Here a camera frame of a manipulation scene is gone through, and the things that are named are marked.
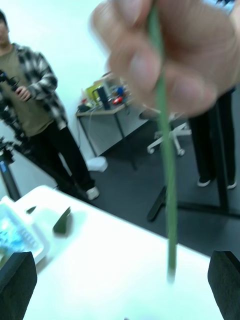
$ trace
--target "hand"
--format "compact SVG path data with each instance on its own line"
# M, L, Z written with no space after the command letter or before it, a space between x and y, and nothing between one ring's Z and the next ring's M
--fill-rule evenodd
M227 14L201 0L156 3L164 63L143 27L152 0L114 0L96 8L93 27L110 50L110 69L127 80L140 102L154 108L154 88L164 66L169 110L202 113L240 81L240 37L236 32L240 12L235 10L233 23Z
M31 98L31 93L25 86L18 87L15 93L18 96L18 98L22 101L28 101Z

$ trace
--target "white desk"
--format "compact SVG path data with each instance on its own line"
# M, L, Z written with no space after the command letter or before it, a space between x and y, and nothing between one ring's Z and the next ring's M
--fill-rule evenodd
M17 203L61 214L71 206L74 225L67 240L52 238L24 320L223 320L208 257L179 245L169 285L164 238L46 187Z

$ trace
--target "olive t-shirt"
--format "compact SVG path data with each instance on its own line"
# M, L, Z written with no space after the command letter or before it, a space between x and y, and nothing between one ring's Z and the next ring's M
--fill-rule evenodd
M11 52L0 56L0 70L4 71L9 78L19 81L17 84L19 87L28 87L30 85L21 69L17 51L14 47ZM9 101L9 106L14 108L19 123L27 137L40 134L53 122L40 100L30 99L24 102L18 98L6 82L1 82L0 87L4 98Z

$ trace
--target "black pants leg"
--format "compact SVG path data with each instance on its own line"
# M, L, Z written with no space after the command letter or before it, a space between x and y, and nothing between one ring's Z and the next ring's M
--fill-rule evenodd
M221 130L223 136L224 155L226 161L227 179L232 181L236 174L235 133L232 115L232 93L227 92L218 99ZM215 178L215 161L211 141L209 113L191 118L189 124L192 130L192 140L196 155L197 168L204 180Z
M226 93L218 99L227 179L234 181L236 176L235 131L232 112L232 94Z
M37 161L42 168L55 179L62 191L70 189L74 182L65 169L56 148L50 143L45 133L37 134L30 139Z
M208 181L216 176L208 112L189 119L199 176Z
M44 135L66 161L75 182L87 191L95 186L95 181L91 179L85 160L76 144L74 137L68 127L59 130L54 122L44 130Z

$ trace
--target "green stem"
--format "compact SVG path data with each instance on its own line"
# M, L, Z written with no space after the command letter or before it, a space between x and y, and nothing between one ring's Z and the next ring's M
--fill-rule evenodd
M159 24L159 13L152 7L148 18L148 32L151 43L161 57L164 57L164 42ZM167 184L167 234L168 234L168 274L175 275L177 267L177 197L176 168L173 143L170 138L169 114L167 108L167 90L164 70L156 85L156 104L160 110L158 125L163 134L163 163Z

